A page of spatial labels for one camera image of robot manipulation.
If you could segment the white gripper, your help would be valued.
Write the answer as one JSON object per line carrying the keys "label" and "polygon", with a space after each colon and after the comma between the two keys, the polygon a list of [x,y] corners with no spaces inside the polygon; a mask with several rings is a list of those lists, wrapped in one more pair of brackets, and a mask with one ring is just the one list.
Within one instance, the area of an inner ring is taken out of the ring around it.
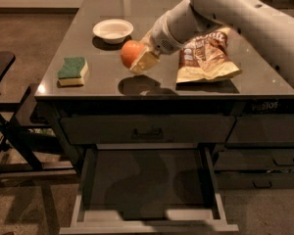
{"label": "white gripper", "polygon": [[134,58],[129,70],[135,74],[142,74],[159,63],[157,55],[171,55],[180,50],[183,44],[178,42],[169,29],[170,13],[159,17],[151,29],[143,36],[141,42],[144,47]]}

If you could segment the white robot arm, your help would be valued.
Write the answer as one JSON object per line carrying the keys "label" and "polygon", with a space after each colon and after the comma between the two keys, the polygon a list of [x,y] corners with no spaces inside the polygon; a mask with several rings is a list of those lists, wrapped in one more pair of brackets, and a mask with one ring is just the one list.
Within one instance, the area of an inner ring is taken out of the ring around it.
{"label": "white robot arm", "polygon": [[226,25],[239,32],[294,88],[294,18],[260,0],[183,0],[165,12],[143,37],[143,50],[129,66],[135,74],[190,39]]}

